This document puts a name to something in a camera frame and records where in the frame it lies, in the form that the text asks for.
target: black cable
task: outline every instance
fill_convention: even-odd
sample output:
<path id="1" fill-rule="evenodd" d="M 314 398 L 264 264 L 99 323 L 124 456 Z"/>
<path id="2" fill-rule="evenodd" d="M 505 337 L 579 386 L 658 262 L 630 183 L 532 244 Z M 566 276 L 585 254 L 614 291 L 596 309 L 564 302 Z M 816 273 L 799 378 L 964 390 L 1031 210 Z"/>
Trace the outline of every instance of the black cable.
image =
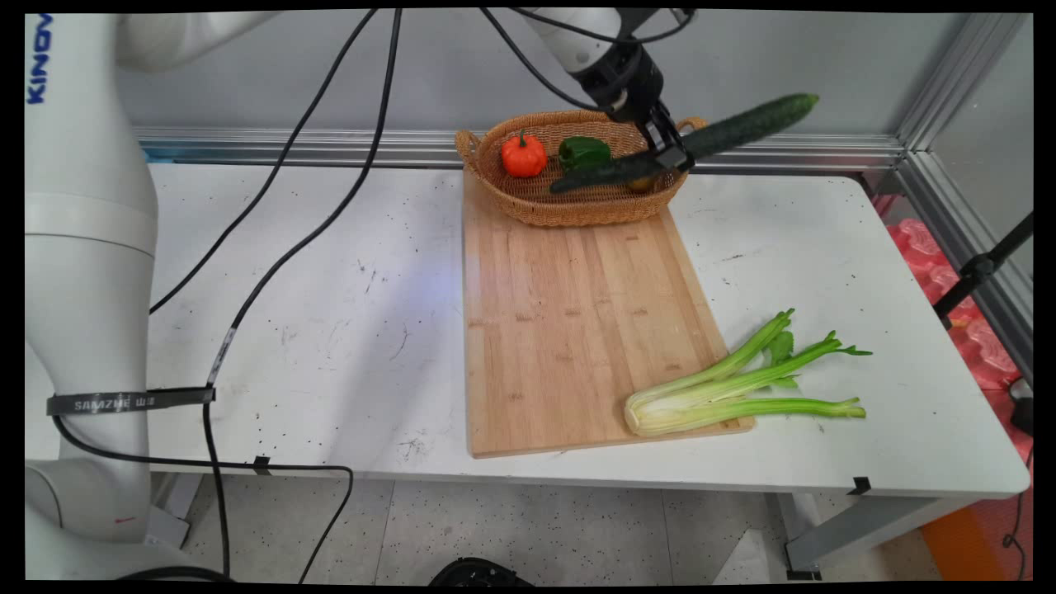
<path id="1" fill-rule="evenodd" d="M 341 66 L 341 60 L 344 59 L 344 55 L 348 53 L 348 49 L 352 48 L 353 41 L 356 40 L 356 37 L 359 36 L 359 32 L 362 31 L 363 26 L 366 25 L 366 21 L 371 20 L 371 17 L 373 17 L 374 13 L 376 12 L 378 12 L 377 8 L 371 8 L 366 13 L 366 15 L 364 15 L 363 18 L 360 19 L 359 24 L 356 25 L 355 30 L 353 30 L 352 35 L 348 36 L 348 39 L 347 41 L 344 42 L 344 45 L 341 48 L 341 51 L 337 53 L 337 57 L 334 58 L 334 63 L 331 64 L 329 72 L 326 73 L 326 78 L 323 79 L 322 86 L 320 86 L 319 90 L 316 91 L 316 96 L 315 98 L 312 99 L 312 104 L 308 105 L 308 109 L 304 112 L 304 115 L 301 116 L 301 120 L 297 123 L 296 127 L 294 127 L 294 133 L 289 135 L 289 138 L 286 141 L 286 144 L 282 147 L 282 151 L 279 152 L 279 160 L 276 162 L 275 167 L 271 168 L 271 173 L 269 173 L 267 180 L 264 181 L 264 185 L 261 186 L 260 191 L 257 192 L 257 197 L 253 198 L 252 202 L 250 202 L 249 205 L 246 206 L 246 208 L 242 211 L 242 214 L 239 215 L 239 217 L 234 219 L 234 221 L 231 222 L 231 224 L 228 225 L 226 229 L 224 229 L 224 233 L 220 234 L 220 238 L 216 239 L 216 241 L 212 244 L 212 247 L 210 247 L 209 250 L 205 253 L 205 256 L 203 256 L 202 259 L 199 260 L 199 263 L 195 264 L 193 268 L 191 268 L 191 272 L 187 273 L 187 276 L 185 276 L 184 279 L 181 280 L 180 283 L 177 283 L 176 286 L 172 289 L 172 291 L 169 291 L 169 293 L 165 297 L 162 297 L 156 303 L 154 303 L 150 308 L 150 313 L 154 313 L 157 310 L 162 309 L 162 305 L 168 303 L 169 299 L 172 299 L 172 297 L 174 297 L 176 293 L 180 293 L 180 290 L 182 290 L 184 285 L 190 282 L 190 280 L 194 277 L 194 275 L 196 275 L 197 272 L 202 270 L 202 266 L 204 266 L 205 263 L 209 261 L 209 258 L 212 258 L 212 255 L 216 253 L 216 249 L 220 249 L 220 245 L 224 243 L 224 240 L 227 239 L 227 236 L 231 235 L 231 231 L 234 230 L 234 227 L 239 226 L 239 223 L 241 223 L 242 220 L 245 219 L 249 215 L 249 212 L 252 211 L 252 209 L 257 206 L 257 203 L 260 202 L 262 198 L 264 198 L 264 194 L 267 192 L 268 188 L 271 187 L 271 182 L 275 181 L 275 177 L 279 173 L 279 169 L 282 167 L 283 162 L 286 161 L 286 155 L 289 153 L 289 149 L 294 146 L 294 141 L 297 140 L 297 136 L 301 133 L 301 129 L 304 128 L 304 125 L 307 124 L 308 118 L 312 117 L 313 112 L 316 111 L 316 106 L 319 105 L 319 100 L 322 99 L 323 94 L 326 93 L 326 88 L 329 87 L 331 80 L 334 78 L 334 74 L 337 73 L 338 67 Z"/>
<path id="2" fill-rule="evenodd" d="M 1030 470 L 1031 461 L 1033 460 L 1034 460 L 1034 444 L 1031 444 L 1031 451 L 1026 454 L 1027 470 Z M 1019 497 L 1016 498 L 1016 525 L 1013 526 L 1012 534 L 1006 534 L 1004 535 L 1004 538 L 1001 539 L 1001 546 L 1007 549 L 1013 544 L 1015 544 L 1016 549 L 1019 550 L 1019 577 L 1016 578 L 1016 581 L 1022 581 L 1023 573 L 1026 571 L 1026 553 L 1023 551 L 1023 546 L 1019 543 L 1019 541 L 1016 540 L 1016 533 L 1019 532 L 1019 519 L 1023 513 L 1023 493 L 1019 494 Z"/>
<path id="3" fill-rule="evenodd" d="M 551 93 L 558 95 L 562 99 L 565 99 L 566 101 L 572 104 L 573 106 L 580 109 L 585 109 L 589 111 L 600 111 L 602 113 L 609 113 L 609 114 L 612 113 L 611 107 L 600 108 L 598 106 L 585 104 L 572 97 L 568 93 L 565 93 L 561 89 L 554 87 L 554 85 L 549 80 L 547 80 L 546 77 L 543 76 L 543 74 L 540 71 L 535 70 L 535 67 L 533 67 L 531 62 L 528 61 L 528 58 L 526 58 L 525 55 L 521 53 L 521 50 L 517 48 L 517 44 L 514 43 L 512 39 L 510 39 L 510 36 L 506 33 L 506 30 L 503 29 L 503 25 L 498 24 L 498 21 L 495 20 L 494 15 L 491 14 L 491 11 L 485 8 L 484 6 L 480 6 L 480 12 L 484 13 L 484 16 L 487 17 L 489 21 L 491 21 L 491 25 L 495 27 L 495 31 L 497 31 L 498 35 L 502 36 L 503 41 L 506 41 L 506 44 L 510 47 L 510 50 L 512 50 L 513 54 L 517 57 L 518 60 L 521 60 L 521 63 L 525 64 L 525 68 L 528 69 L 528 72 L 532 73 L 532 76 L 534 76 L 536 80 L 542 82 L 544 87 L 549 89 Z"/>
<path id="4" fill-rule="evenodd" d="M 592 39 L 600 39 L 602 41 L 608 41 L 610 43 L 620 43 L 620 44 L 623 44 L 623 45 L 641 45 L 642 43 L 652 43 L 654 41 L 659 41 L 661 39 L 666 39 L 666 38 L 675 35 L 676 33 L 682 31 L 686 26 L 689 26 L 690 25 L 690 21 L 693 20 L 692 18 L 686 18 L 684 21 L 682 21 L 681 23 L 679 23 L 679 25 L 676 26 L 675 29 L 665 31 L 665 32 L 660 33 L 658 35 L 653 35 L 650 37 L 642 37 L 641 39 L 617 39 L 616 37 L 607 37 L 605 35 L 601 35 L 599 33 L 595 33 L 592 31 L 587 31 L 585 29 L 580 29 L 578 26 L 573 26 L 573 25 L 570 25 L 570 24 L 565 24 L 565 23 L 563 23 L 561 21 L 557 21 L 557 20 L 553 20 L 551 18 L 540 16 L 540 15 L 536 15 L 534 13 L 530 13 L 530 12 L 524 10 L 524 8 L 520 8 L 520 7 L 516 7 L 516 6 L 507 6 L 507 7 L 509 10 L 513 11 L 514 13 L 517 13 L 518 15 L 527 17 L 527 18 L 532 19 L 532 20 L 538 20 L 540 22 L 545 22 L 546 24 L 551 24 L 551 25 L 557 26 L 559 29 L 564 29 L 566 31 L 571 31 L 573 33 L 579 33 L 580 35 L 585 35 L 585 36 L 590 37 Z"/>
<path id="5" fill-rule="evenodd" d="M 134 579 L 169 579 L 178 577 L 190 577 L 204 579 L 206 581 L 234 581 L 233 579 L 227 577 L 226 575 L 214 572 L 212 570 L 207 570 L 205 568 L 195 568 L 193 565 L 172 565 L 169 568 L 154 568 L 152 570 L 144 570 L 142 572 L 136 572 L 129 574 L 124 577 L 117 578 L 118 580 L 134 580 Z"/>
<path id="6" fill-rule="evenodd" d="M 93 453 L 100 458 L 109 458 L 112 460 L 121 460 L 125 462 L 137 462 L 142 464 L 166 464 L 170 466 L 197 466 L 197 467 L 211 467 L 213 465 L 221 468 L 238 468 L 241 470 L 341 470 L 348 474 L 348 488 L 344 491 L 344 499 L 341 500 L 341 505 L 338 506 L 337 513 L 331 518 L 328 524 L 326 524 L 326 530 L 323 531 L 322 536 L 319 537 L 319 541 L 316 542 L 316 547 L 312 552 L 312 557 L 308 558 L 308 562 L 304 565 L 304 571 L 301 573 L 301 579 L 298 583 L 303 583 L 305 576 L 308 575 L 308 570 L 312 569 L 313 561 L 316 560 L 316 554 L 319 553 L 319 549 L 322 543 L 325 542 L 326 536 L 329 534 L 334 523 L 341 516 L 341 512 L 344 511 L 345 503 L 348 502 L 348 498 L 352 496 L 352 487 L 355 482 L 355 474 L 352 468 L 347 466 L 336 466 L 336 465 L 307 465 L 307 464 L 246 464 L 239 462 L 205 462 L 203 460 L 182 460 L 178 458 L 157 458 L 153 456 L 133 456 L 130 453 L 117 453 L 114 451 L 107 451 L 105 449 L 97 448 L 93 445 L 89 445 L 77 437 L 75 437 L 70 429 L 62 423 L 61 419 L 58 416 L 53 416 L 52 420 L 55 423 L 55 428 L 58 429 L 59 434 L 70 442 L 70 444 L 78 449 Z"/>
<path id="7" fill-rule="evenodd" d="M 249 297 L 246 298 L 245 302 L 242 303 L 242 308 L 239 309 L 239 313 L 234 316 L 234 320 L 231 321 L 231 326 L 227 331 L 227 335 L 224 337 L 224 341 L 220 346 L 220 351 L 216 353 L 216 358 L 213 360 L 212 369 L 209 372 L 209 379 L 206 382 L 207 388 L 212 388 L 213 385 L 215 384 L 216 375 L 220 373 L 220 368 L 224 364 L 224 357 L 227 355 L 227 350 L 230 347 L 231 341 L 234 339 L 234 334 L 239 330 L 239 324 L 242 323 L 242 320 L 246 317 L 246 314 L 249 312 L 249 308 L 253 304 L 253 301 L 257 300 L 257 297 L 260 296 L 261 291 L 264 289 L 264 286 L 268 283 L 268 281 L 271 280 L 271 277 L 274 277 L 275 274 L 279 272 L 279 268 L 281 268 L 283 264 L 285 264 L 287 261 L 289 261 L 290 258 L 296 256 L 297 253 L 300 252 L 305 245 L 312 243 L 312 241 L 314 241 L 317 237 L 319 237 L 324 230 L 326 230 L 327 227 L 331 226 L 332 223 L 334 223 L 334 221 L 337 220 L 338 217 L 341 216 L 341 212 L 344 211 L 344 208 L 348 206 L 348 203 L 352 202 L 352 200 L 356 197 L 356 192 L 358 192 L 360 186 L 363 185 L 363 181 L 366 180 L 366 174 L 371 171 L 371 165 L 374 164 L 374 157 L 375 155 L 377 155 L 378 152 L 378 145 L 381 142 L 381 132 L 384 130 L 385 127 L 385 113 L 389 110 L 389 95 L 390 92 L 392 91 L 393 71 L 395 70 L 396 67 L 396 48 L 399 43 L 399 25 L 400 25 L 400 17 L 402 16 L 402 14 L 403 14 L 402 8 L 396 8 L 396 12 L 393 15 L 393 32 L 392 32 L 392 38 L 390 39 L 389 42 L 389 63 L 385 67 L 385 81 L 381 89 L 381 105 L 378 109 L 378 123 L 377 127 L 374 130 L 374 140 L 371 141 L 371 149 L 366 154 L 366 160 L 363 163 L 363 168 L 359 172 L 359 178 L 356 179 L 356 183 L 352 186 L 352 189 L 344 197 L 344 199 L 341 200 L 341 203 L 338 204 L 337 208 L 335 208 L 334 211 L 331 212 L 331 215 L 326 218 L 326 220 L 323 221 L 322 224 L 316 227 L 312 233 L 305 236 L 304 239 L 299 241 L 297 245 L 289 248 L 289 250 L 283 254 L 274 264 L 271 264 L 271 267 L 268 268 L 268 271 L 264 274 L 263 277 L 261 277 L 260 281 L 257 282 L 257 286 L 253 287 L 252 292 L 250 292 L 249 294 Z M 216 483 L 216 505 L 220 512 L 221 540 L 224 546 L 224 569 L 225 569 L 224 575 L 230 575 L 227 571 L 228 558 L 230 555 L 229 554 L 230 546 L 228 545 L 228 538 L 227 538 L 227 508 L 224 501 L 224 486 L 223 482 L 221 481 L 220 465 L 218 463 L 219 456 L 216 454 L 216 447 L 213 444 L 212 440 L 212 425 L 209 422 L 209 411 L 210 411 L 209 405 L 210 403 L 206 403 L 202 406 L 203 428 L 205 429 L 206 445 L 208 446 L 209 449 L 209 460 L 212 463 L 213 481 Z"/>

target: white table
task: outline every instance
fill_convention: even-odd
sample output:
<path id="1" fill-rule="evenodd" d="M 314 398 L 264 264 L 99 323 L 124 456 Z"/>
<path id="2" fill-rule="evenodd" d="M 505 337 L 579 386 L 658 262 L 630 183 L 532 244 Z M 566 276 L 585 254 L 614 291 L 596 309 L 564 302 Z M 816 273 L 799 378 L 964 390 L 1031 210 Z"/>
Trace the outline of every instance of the white table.
<path id="1" fill-rule="evenodd" d="M 155 300 L 267 171 L 151 165 L 161 203 Z M 151 317 L 149 387 L 205 382 L 260 275 L 323 220 L 357 174 L 280 172 L 197 277 Z M 457 170 L 372 171 L 341 218 L 272 279 L 218 379 L 212 414 L 223 460 L 343 464 L 366 478 L 786 494 L 847 493 L 867 477 L 871 490 L 860 504 L 790 543 L 800 567 L 1027 487 L 1018 454 L 865 193 L 844 178 L 692 175 L 671 208 L 729 345 L 794 307 L 797 347 L 836 330 L 846 344 L 875 352 L 830 355 L 798 379 L 809 397 L 861 397 L 867 420 L 763 416 L 741 434 L 474 460 L 466 435 L 461 184 Z M 43 414 L 51 384 L 29 347 L 25 380 L 25 456 L 54 458 L 58 435 Z M 150 447 L 206 460 L 197 407 L 151 413 Z"/>

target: green cucumber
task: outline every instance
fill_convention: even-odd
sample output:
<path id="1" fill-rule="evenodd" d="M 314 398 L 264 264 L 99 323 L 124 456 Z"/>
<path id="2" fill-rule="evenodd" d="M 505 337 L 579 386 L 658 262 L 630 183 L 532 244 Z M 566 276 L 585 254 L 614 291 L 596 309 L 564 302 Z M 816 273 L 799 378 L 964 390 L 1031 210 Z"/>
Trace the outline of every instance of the green cucumber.
<path id="1" fill-rule="evenodd" d="M 813 109 L 817 95 L 786 95 L 682 136 L 694 160 L 718 154 L 776 134 L 799 122 Z M 562 193 L 602 184 L 626 183 L 664 170 L 648 151 L 615 159 L 597 167 L 576 169 L 550 184 L 550 192 Z"/>

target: orange pepper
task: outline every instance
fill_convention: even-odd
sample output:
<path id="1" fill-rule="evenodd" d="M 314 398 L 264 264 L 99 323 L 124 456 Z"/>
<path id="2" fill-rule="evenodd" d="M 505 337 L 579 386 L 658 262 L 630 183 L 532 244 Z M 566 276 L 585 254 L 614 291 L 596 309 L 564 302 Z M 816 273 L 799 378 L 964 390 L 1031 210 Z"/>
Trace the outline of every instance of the orange pepper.
<path id="1" fill-rule="evenodd" d="M 546 167 L 546 150 L 535 136 L 520 136 L 503 143 L 503 167 L 514 178 L 532 178 Z"/>

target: bamboo cutting board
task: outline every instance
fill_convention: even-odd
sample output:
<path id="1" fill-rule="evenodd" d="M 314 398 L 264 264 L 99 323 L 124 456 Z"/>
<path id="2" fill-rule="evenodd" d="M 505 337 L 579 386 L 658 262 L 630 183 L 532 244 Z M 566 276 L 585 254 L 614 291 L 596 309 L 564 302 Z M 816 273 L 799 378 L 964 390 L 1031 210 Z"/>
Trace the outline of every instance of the bamboo cutting board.
<path id="1" fill-rule="evenodd" d="M 464 175 L 464 299 L 474 458 L 737 433 L 754 417 L 640 438 L 634 392 L 727 354 L 678 229 L 545 228 L 506 217 Z"/>

